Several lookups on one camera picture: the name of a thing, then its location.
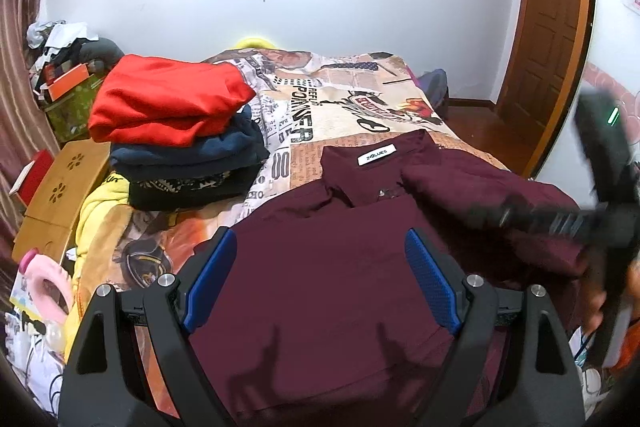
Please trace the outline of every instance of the curtain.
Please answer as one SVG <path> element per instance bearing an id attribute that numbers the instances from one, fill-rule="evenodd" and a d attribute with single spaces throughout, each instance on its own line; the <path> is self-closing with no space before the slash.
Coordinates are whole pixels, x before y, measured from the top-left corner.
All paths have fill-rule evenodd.
<path id="1" fill-rule="evenodd" d="M 26 31 L 38 16 L 40 0 L 0 0 L 0 256 L 10 257 L 22 222 L 8 192 L 33 154 L 58 143 L 36 105 L 29 82 Z"/>

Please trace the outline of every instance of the red book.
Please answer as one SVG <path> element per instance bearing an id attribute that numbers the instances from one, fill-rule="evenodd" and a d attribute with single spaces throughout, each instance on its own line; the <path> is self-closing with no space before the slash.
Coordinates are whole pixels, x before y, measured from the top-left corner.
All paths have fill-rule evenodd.
<path id="1" fill-rule="evenodd" d="M 9 191 L 9 195 L 13 196 L 15 194 L 25 206 L 29 206 L 38 186 L 40 186 L 40 182 L 52 165 L 53 156 L 49 151 L 36 152 L 31 162 L 25 165 L 20 175 L 18 175 L 18 179 Z"/>

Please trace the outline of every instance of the door frame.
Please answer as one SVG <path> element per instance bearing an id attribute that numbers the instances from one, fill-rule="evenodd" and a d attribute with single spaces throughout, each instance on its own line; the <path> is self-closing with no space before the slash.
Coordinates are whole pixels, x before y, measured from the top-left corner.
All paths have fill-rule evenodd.
<path id="1" fill-rule="evenodd" d="M 504 81 L 502 82 L 502 89 L 498 96 L 496 112 L 498 112 L 504 103 L 506 103 L 508 80 L 510 80 L 514 74 L 516 56 L 519 51 L 520 44 L 522 43 L 527 1 L 528 0 L 520 0 L 520 12 L 518 14 L 518 23 L 516 25 L 516 33 L 513 39 L 511 57 L 509 59 L 507 71 L 504 75 Z M 562 125 L 564 124 L 566 115 L 571 107 L 571 103 L 573 102 L 578 84 L 580 83 L 582 70 L 584 69 L 589 43 L 591 41 L 591 27 L 594 8 L 595 0 L 580 0 L 574 47 L 572 48 L 569 58 L 569 65 L 567 66 L 566 74 L 562 80 L 560 93 L 558 94 L 558 99 L 556 100 L 556 104 L 551 112 L 551 116 L 545 125 L 542 136 L 540 137 L 540 140 L 538 140 L 524 171 L 521 173 L 524 178 L 529 178 L 538 174 L 546 157 L 551 152 L 551 148 L 553 147 L 556 137 L 562 129 Z"/>

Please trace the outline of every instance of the green led light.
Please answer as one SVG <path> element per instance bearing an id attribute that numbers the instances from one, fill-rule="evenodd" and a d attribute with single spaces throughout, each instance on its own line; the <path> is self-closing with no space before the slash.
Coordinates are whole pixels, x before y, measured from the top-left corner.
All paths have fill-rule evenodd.
<path id="1" fill-rule="evenodd" d="M 609 120 L 607 121 L 607 123 L 609 125 L 614 125 L 619 116 L 620 116 L 620 110 L 617 107 L 615 107 L 613 109 L 613 111 L 611 112 L 611 115 L 610 115 Z"/>

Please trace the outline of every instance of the wooden door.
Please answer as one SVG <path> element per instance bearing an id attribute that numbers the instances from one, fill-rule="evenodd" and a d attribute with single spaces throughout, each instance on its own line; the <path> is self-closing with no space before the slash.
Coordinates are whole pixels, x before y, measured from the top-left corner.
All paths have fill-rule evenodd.
<path id="1" fill-rule="evenodd" d="M 522 30 L 514 42 L 497 112 L 534 148 L 556 108 L 562 84 L 573 82 L 567 79 L 567 69 L 579 13 L 580 0 L 523 0 Z"/>

